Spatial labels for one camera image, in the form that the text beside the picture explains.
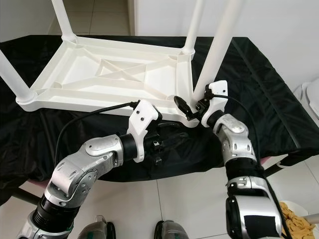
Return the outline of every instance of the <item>white object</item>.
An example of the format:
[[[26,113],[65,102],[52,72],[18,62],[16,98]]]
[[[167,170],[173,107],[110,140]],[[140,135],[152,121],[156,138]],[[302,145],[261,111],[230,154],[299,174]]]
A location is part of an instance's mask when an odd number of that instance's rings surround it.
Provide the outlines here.
[[[302,206],[300,206],[297,203],[294,203],[292,201],[283,200],[281,201],[283,203],[286,203],[288,208],[295,213],[298,217],[304,217],[307,220],[307,217],[312,216],[309,215],[309,212],[304,209]],[[319,224],[316,224],[316,227],[313,229],[313,233],[315,238],[319,238]]]
[[[214,82],[224,56],[233,37],[233,29],[239,18],[245,0],[228,0],[217,33],[210,46],[206,61],[194,90],[192,105],[204,96],[205,86]]]
[[[304,219],[310,224],[319,224],[319,213],[304,216]]]
[[[129,118],[127,133],[130,133],[133,136],[137,145],[138,155],[134,158],[136,163],[144,160],[143,142],[144,137],[148,132],[146,128],[153,120],[157,120],[158,117],[159,114],[154,106],[146,100],[141,100]]]
[[[200,21],[201,21],[201,16],[203,15],[203,12],[204,12],[204,6],[205,6],[204,0],[196,1],[196,5],[195,5],[193,17],[190,22],[190,27],[188,30],[185,45],[182,48],[182,52],[185,54],[191,54],[192,58],[195,54],[194,46],[195,46],[197,33],[198,33]]]
[[[211,89],[212,93],[215,95],[228,96],[227,81],[216,81],[210,83],[208,88]],[[214,97],[213,99],[211,99],[209,101],[209,108],[201,119],[201,124],[204,127],[209,127],[209,125],[207,124],[208,118],[217,110],[225,111],[226,103],[227,99],[225,98]]]
[[[294,95],[300,101],[309,116],[319,127],[319,79],[302,83]]]
[[[242,2],[230,0],[228,4],[203,67],[204,76],[196,86],[198,97],[203,95],[205,82],[208,82],[203,80],[210,74],[207,69],[215,69],[217,73],[220,67],[221,61],[212,59],[216,58],[215,54],[218,59],[224,57],[222,54],[226,53]],[[130,101],[147,100],[162,113],[163,120],[179,121],[187,127],[198,125],[198,120],[186,119],[173,98],[180,96],[188,104],[192,100],[191,58],[204,8],[203,0],[196,3],[182,49],[78,37],[72,32],[63,1],[52,0],[52,4],[63,42],[30,89],[0,54],[1,76],[25,111],[52,108],[91,112]],[[108,114],[130,116],[132,109],[126,107]]]
[[[61,31],[62,39],[76,43],[76,35],[73,33],[68,15],[62,0],[52,0],[56,18],[58,19]]]
[[[2,51],[0,51],[0,75],[16,95],[18,104],[26,104],[35,99],[36,93],[29,89]]]

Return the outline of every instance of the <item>wire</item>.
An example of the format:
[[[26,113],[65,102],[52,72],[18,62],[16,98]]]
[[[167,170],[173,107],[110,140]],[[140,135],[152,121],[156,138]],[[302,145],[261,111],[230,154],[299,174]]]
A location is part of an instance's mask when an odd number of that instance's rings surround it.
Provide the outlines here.
[[[73,120],[69,121],[69,122],[62,128],[62,130],[60,131],[58,140],[57,140],[57,142],[56,142],[55,158],[54,158],[54,167],[56,167],[57,163],[59,162],[60,143],[61,143],[62,137],[63,137],[65,131],[67,130],[67,128],[68,128],[71,124],[73,124],[74,122],[77,122],[78,120],[81,120],[81,119],[83,119],[83,118],[86,118],[86,117],[88,117],[88,116],[96,115],[96,114],[99,114],[99,113],[102,113],[102,112],[111,111],[111,110],[116,110],[116,109],[123,108],[123,107],[127,107],[127,106],[130,106],[130,107],[132,107],[132,108],[135,108],[138,103],[139,103],[139,102],[129,102],[129,103],[121,104],[121,105],[116,105],[116,106],[111,106],[111,107],[102,108],[102,109],[99,109],[99,110],[96,110],[96,111],[89,112],[89,113],[87,113],[87,114],[85,114],[85,115],[79,116],[79,117],[74,118]]]
[[[258,162],[259,166],[261,167],[261,164],[260,164],[259,139],[258,139],[258,135],[257,135],[257,128],[256,128],[256,125],[255,125],[254,118],[252,117],[252,115],[250,114],[250,112],[248,111],[248,109],[247,109],[239,100],[237,100],[237,99],[235,99],[235,98],[233,98],[233,97],[231,97],[231,96],[213,95],[213,97],[225,98],[225,99],[230,99],[230,100],[232,100],[232,101],[235,101],[235,102],[237,102],[237,103],[246,111],[247,115],[248,115],[249,118],[250,118],[250,121],[251,121],[252,124],[253,124],[253,128],[254,128],[254,131],[255,131],[255,140],[256,140],[256,152],[255,152],[255,154],[256,154],[257,162]],[[277,197],[276,197],[276,194],[275,194],[273,188],[271,187],[271,185],[270,185],[270,183],[269,183],[269,181],[268,181],[268,179],[267,179],[266,177],[265,177],[265,180],[266,180],[266,182],[267,182],[267,186],[268,186],[268,188],[269,188],[269,192],[270,192],[271,196],[273,197],[274,202],[275,202],[275,205],[276,205],[276,207],[277,207],[277,209],[278,209],[278,211],[279,211],[280,218],[281,218],[281,221],[282,221],[282,223],[283,223],[283,227],[284,227],[285,232],[286,232],[286,234],[287,234],[287,236],[286,236],[285,238],[287,238],[287,239],[292,239],[292,236],[291,236],[290,231],[289,231],[289,229],[288,229],[288,227],[287,227],[286,220],[285,220],[285,217],[284,217],[284,215],[283,215],[283,212],[281,211],[281,207],[280,207],[280,204],[279,204],[278,199],[277,199]]]

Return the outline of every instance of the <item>black cable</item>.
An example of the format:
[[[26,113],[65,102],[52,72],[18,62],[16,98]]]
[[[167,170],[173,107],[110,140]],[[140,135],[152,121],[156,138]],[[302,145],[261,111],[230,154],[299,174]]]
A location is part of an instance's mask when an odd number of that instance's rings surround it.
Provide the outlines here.
[[[256,152],[255,152],[255,154],[256,154],[257,161],[258,161],[258,163],[259,163],[259,165],[260,165],[260,167],[261,167],[261,164],[260,164],[259,139],[258,139],[258,135],[257,135],[257,128],[256,128],[256,125],[255,125],[254,118],[252,117],[252,115],[250,114],[250,112],[248,111],[248,109],[247,109],[240,101],[238,101],[237,99],[235,99],[235,98],[233,98],[233,97],[231,97],[231,96],[213,95],[213,97],[225,98],[225,99],[233,100],[233,101],[237,102],[237,103],[246,111],[247,115],[248,115],[249,118],[250,118],[250,121],[251,121],[252,124],[253,124],[253,128],[254,128],[254,131],[255,131],[255,137],[256,137],[256,138],[255,138],[255,140],[256,140]],[[280,214],[280,217],[281,217],[281,221],[282,221],[282,223],[283,223],[283,227],[284,227],[285,232],[286,232],[286,234],[287,234],[287,236],[286,236],[285,238],[287,238],[287,239],[292,239],[292,236],[291,236],[290,231],[289,231],[289,229],[288,229],[288,227],[287,227],[286,220],[285,220],[285,217],[284,217],[283,212],[282,212],[282,210],[281,210],[281,207],[280,207],[279,201],[278,201],[278,199],[277,199],[277,197],[276,197],[276,194],[275,194],[273,188],[271,187],[271,185],[270,185],[270,183],[269,183],[269,181],[268,181],[268,179],[267,179],[266,177],[265,177],[265,180],[266,180],[266,182],[267,182],[267,186],[268,186],[268,188],[269,188],[269,192],[270,192],[271,196],[273,197],[274,202],[275,202],[275,205],[276,205],[276,207],[277,207],[277,209],[278,209],[278,211],[279,211],[279,214]]]
[[[126,107],[126,106],[130,106],[132,108],[135,108],[137,106],[139,102],[129,102],[129,103],[125,103],[125,104],[121,104],[121,105],[116,105],[116,106],[110,106],[110,107],[106,107],[106,108],[102,108],[102,109],[99,109],[99,110],[96,110],[96,111],[92,111],[92,112],[89,112],[85,115],[82,115],[82,116],[79,116],[77,118],[74,118],[73,120],[69,121],[61,130],[60,134],[59,134],[59,137],[58,137],[58,140],[56,142],[56,148],[55,148],[55,158],[54,158],[54,167],[56,167],[56,164],[59,162],[59,150],[60,150],[60,143],[61,143],[61,140],[62,140],[62,137],[66,131],[66,129],[71,125],[73,124],[74,122],[78,121],[78,120],[81,120],[83,118],[86,118],[88,116],[92,116],[92,115],[96,115],[96,114],[99,114],[99,113],[102,113],[102,112],[106,112],[106,111],[111,111],[111,110],[116,110],[116,109],[119,109],[119,108],[123,108],[123,107]]]
[[[289,229],[288,229],[288,226],[287,226],[287,224],[286,224],[286,219],[285,219],[285,217],[284,217],[284,214],[283,214],[283,212],[281,211],[281,207],[280,207],[279,201],[278,201],[278,199],[277,199],[277,197],[276,197],[276,194],[275,194],[273,188],[271,187],[271,185],[270,185],[270,183],[269,183],[269,181],[268,181],[268,179],[267,179],[266,177],[265,177],[265,180],[266,180],[266,182],[267,182],[267,186],[268,186],[268,188],[269,188],[269,192],[270,192],[271,196],[273,197],[274,202],[275,202],[275,204],[276,204],[276,207],[277,207],[277,209],[278,209],[278,211],[279,211],[280,218],[281,218],[281,221],[282,221],[282,223],[283,223],[283,228],[285,229],[285,232],[286,232],[286,235],[287,235],[286,237],[287,237],[287,239],[293,239],[292,236],[291,236],[291,234],[290,234],[290,231],[289,231]]]

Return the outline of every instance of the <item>tiled floor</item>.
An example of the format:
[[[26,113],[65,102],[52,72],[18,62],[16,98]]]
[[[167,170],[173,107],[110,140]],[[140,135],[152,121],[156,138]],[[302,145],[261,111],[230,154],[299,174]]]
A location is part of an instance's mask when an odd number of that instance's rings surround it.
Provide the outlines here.
[[[64,0],[77,35],[130,35],[127,0]],[[55,19],[50,35],[61,35]]]
[[[318,155],[269,177],[280,200],[296,202],[310,213],[319,213],[318,179]],[[119,239],[151,239],[156,222],[162,219],[179,222],[191,239],[228,239],[226,182],[224,168],[146,182],[98,181],[69,238],[75,239],[100,214],[114,222]],[[43,192],[28,182],[23,188],[39,196]],[[1,206],[0,237],[14,238],[34,208],[15,198]]]

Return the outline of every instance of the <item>robotic arm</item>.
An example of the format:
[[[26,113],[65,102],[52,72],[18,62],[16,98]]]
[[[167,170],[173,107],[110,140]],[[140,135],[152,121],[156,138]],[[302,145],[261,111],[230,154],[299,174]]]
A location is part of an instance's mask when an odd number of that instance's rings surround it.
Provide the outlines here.
[[[224,114],[227,82],[217,81],[206,86],[204,99],[193,113],[187,103],[175,97],[178,108],[189,120],[197,118],[210,127],[221,142],[228,178],[226,200],[227,232],[233,239],[279,238],[282,231],[280,213],[257,162],[248,138],[248,128],[230,114]]]
[[[174,100],[189,120],[197,118],[203,126],[211,127],[221,142],[228,178],[228,234],[233,239],[279,238],[280,213],[263,169],[256,160],[248,129],[233,116],[224,114],[227,99],[214,98],[214,95],[227,95],[226,81],[206,86],[204,99],[196,105],[196,113],[180,97]],[[143,161],[147,128],[158,120],[161,120],[161,114],[142,100],[130,116],[126,135],[90,139],[78,152],[64,158],[55,168],[41,202],[28,216],[17,238],[67,238],[94,182],[126,160]],[[154,141],[153,146],[157,148],[158,142]]]
[[[147,128],[160,120],[157,109],[142,100],[130,116],[127,134],[90,139],[79,151],[65,157],[54,169],[41,201],[17,238],[67,238],[95,181],[126,160],[143,161]]]

